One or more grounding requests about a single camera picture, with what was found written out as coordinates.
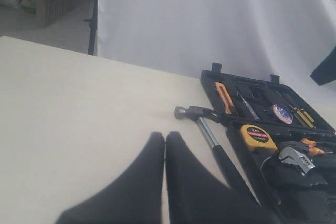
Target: tool case latch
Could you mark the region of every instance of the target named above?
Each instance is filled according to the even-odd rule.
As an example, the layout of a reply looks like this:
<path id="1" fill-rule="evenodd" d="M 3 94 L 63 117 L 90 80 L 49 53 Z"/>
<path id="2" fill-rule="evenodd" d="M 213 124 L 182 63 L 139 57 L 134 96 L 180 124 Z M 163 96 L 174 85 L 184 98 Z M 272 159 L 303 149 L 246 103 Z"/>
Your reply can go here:
<path id="1" fill-rule="evenodd" d="M 280 82 L 280 76 L 277 76 L 276 74 L 271 74 L 271 83 L 279 84 Z"/>
<path id="2" fill-rule="evenodd" d="M 212 70 L 211 70 L 211 72 L 213 72 L 213 73 L 220 73 L 221 69 L 222 69 L 222 64 L 215 63 L 215 62 L 212 63 Z"/>

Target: claw hammer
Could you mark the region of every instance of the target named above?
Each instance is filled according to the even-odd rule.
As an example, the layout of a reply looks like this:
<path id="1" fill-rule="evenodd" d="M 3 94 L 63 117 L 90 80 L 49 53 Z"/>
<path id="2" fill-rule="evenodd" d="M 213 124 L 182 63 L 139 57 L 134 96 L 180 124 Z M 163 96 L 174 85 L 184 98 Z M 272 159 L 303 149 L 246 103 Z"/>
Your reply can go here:
<path id="1" fill-rule="evenodd" d="M 223 147 L 217 142 L 217 139 L 215 138 L 214 134 L 204 120 L 204 118 L 208 118 L 216 123 L 219 123 L 219 118 L 217 114 L 210 109 L 190 106 L 188 109 L 185 109 L 183 107 L 176 107 L 174 111 L 174 116 L 177 119 L 189 118 L 194 122 L 197 122 L 198 127 L 201 130 L 205 140 L 208 142 L 212 149 L 217 165 L 223 176 L 225 177 L 229 187 L 232 190 L 250 198 L 252 201 L 257 203 L 255 197 L 246 185 L 239 171 L 236 169 L 235 165 L 227 156 Z"/>

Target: tape measure label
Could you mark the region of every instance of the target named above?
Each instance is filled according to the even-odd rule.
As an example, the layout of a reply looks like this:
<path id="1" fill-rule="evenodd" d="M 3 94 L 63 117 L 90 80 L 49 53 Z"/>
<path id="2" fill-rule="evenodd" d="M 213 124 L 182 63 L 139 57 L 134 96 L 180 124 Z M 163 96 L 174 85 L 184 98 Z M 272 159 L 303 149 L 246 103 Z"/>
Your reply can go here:
<path id="1" fill-rule="evenodd" d="M 255 127 L 249 127 L 247 128 L 247 133 L 252 137 L 254 140 L 262 142 L 262 143 L 267 143 L 268 142 L 268 136 L 267 134 Z"/>

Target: tool kit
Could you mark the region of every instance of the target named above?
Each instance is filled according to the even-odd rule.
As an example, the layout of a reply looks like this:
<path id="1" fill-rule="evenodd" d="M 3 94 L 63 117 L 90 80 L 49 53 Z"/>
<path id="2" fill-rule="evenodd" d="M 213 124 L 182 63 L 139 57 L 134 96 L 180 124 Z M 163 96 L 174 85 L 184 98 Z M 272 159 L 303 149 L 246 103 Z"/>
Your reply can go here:
<path id="1" fill-rule="evenodd" d="M 289 86 L 221 73 L 201 84 L 261 206 L 284 223 L 336 223 L 336 135 Z"/>

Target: white backdrop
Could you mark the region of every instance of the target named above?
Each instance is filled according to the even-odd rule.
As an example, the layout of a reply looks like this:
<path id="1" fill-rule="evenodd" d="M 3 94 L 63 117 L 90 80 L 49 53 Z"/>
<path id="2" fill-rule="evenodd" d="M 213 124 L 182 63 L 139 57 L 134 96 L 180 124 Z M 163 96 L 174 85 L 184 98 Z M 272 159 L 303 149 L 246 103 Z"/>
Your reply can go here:
<path id="1" fill-rule="evenodd" d="M 101 57 L 197 78 L 212 62 L 275 73 L 308 101 L 334 101 L 335 82 L 309 76 L 335 45 L 334 0 L 99 0 Z"/>

